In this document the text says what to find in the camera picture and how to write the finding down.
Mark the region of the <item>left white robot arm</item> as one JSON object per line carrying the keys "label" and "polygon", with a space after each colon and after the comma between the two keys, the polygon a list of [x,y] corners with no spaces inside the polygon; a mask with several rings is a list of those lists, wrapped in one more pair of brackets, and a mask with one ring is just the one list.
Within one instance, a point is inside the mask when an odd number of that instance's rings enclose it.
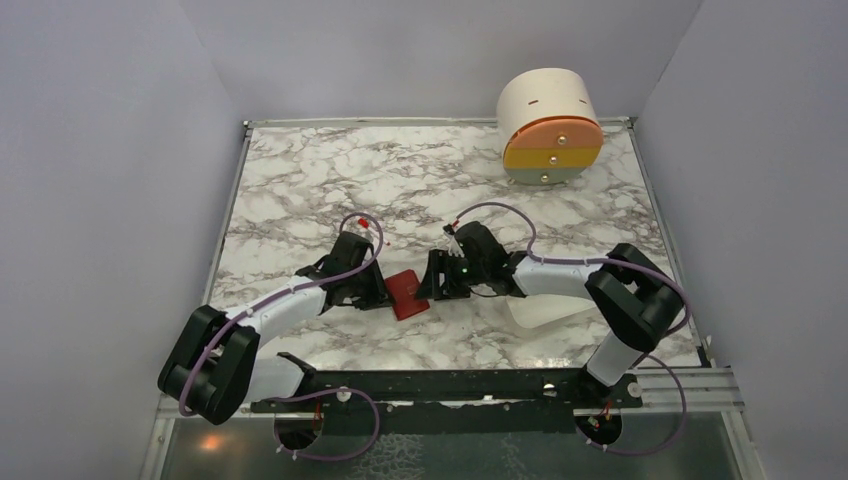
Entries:
{"label": "left white robot arm", "polygon": [[346,301],[359,310],[392,304],[379,251],[374,241],[344,231],[329,254],[240,311],[196,308],[159,373],[158,389],[183,413],[222,424],[248,401],[259,378],[257,353],[271,339]]}

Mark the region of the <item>red card holder wallet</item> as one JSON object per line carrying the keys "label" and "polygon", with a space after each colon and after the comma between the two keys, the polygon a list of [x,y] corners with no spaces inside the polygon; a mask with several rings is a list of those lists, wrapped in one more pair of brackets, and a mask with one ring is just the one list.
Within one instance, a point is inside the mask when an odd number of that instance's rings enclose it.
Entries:
{"label": "red card holder wallet", "polygon": [[427,300],[415,297],[421,283],[414,270],[394,274],[385,279],[385,284],[393,298],[392,310],[397,321],[407,320],[430,308]]}

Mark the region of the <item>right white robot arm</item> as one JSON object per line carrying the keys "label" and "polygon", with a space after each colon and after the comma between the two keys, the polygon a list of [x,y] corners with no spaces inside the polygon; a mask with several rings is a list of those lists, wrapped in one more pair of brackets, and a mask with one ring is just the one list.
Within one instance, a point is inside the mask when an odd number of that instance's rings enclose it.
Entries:
{"label": "right white robot arm", "polygon": [[528,252],[507,251],[491,231],[473,221],[447,227],[449,249],[428,254],[418,300],[457,300],[475,286],[496,296],[540,295],[593,301],[610,332],[581,368],[579,398],[600,407],[617,392],[617,383],[670,332],[687,303],[680,287],[638,248],[618,244],[606,256],[587,260],[543,260]]}

